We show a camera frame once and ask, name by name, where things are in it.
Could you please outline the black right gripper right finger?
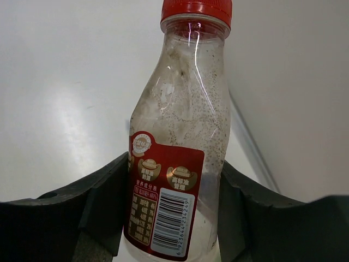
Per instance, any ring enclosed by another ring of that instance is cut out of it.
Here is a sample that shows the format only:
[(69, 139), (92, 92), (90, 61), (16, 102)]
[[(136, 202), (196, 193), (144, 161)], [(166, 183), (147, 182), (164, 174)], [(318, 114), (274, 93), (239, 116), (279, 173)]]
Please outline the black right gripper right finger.
[(218, 239), (222, 261), (348, 261), (348, 196), (303, 203), (225, 163)]

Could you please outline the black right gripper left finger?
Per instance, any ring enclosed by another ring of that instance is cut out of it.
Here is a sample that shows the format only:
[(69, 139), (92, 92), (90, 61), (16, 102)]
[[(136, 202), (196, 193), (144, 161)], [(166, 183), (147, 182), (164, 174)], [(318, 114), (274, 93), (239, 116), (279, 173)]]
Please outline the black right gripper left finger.
[(36, 199), (1, 203), (1, 261), (111, 261), (122, 237), (124, 153)]

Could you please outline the red cap labelled bottle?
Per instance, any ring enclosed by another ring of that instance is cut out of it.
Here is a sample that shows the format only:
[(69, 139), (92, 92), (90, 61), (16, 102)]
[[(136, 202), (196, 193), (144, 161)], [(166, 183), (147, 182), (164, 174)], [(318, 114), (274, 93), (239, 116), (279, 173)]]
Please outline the red cap labelled bottle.
[(230, 137), (231, 1), (164, 1), (159, 61), (131, 115), (125, 245), (136, 261), (214, 261)]

